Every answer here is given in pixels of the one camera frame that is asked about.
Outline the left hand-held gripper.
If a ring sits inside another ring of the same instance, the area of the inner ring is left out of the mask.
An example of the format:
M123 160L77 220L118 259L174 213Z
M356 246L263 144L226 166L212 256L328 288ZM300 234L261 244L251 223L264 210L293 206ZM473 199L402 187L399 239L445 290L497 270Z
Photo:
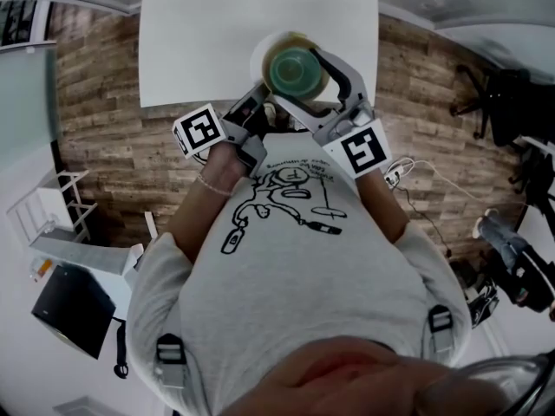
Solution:
M184 157L190 159L219 142L226 142L236 147L238 160L245 165L247 174L256 175L267 152L258 131L248 122L264 111L267 97L268 87L260 81L222 116L207 103L178 118L173 123L173 135Z

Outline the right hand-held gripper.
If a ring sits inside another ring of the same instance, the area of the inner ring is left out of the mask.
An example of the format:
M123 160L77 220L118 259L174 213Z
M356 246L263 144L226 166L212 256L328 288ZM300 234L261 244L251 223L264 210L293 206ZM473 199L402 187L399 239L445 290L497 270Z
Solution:
M314 141L352 179L379 169L392 158L382 122L374 115L362 76L346 61L323 49L311 48L322 68L338 86L337 99L355 106L334 119L334 110L319 111L294 98L276 95L275 102L313 133Z

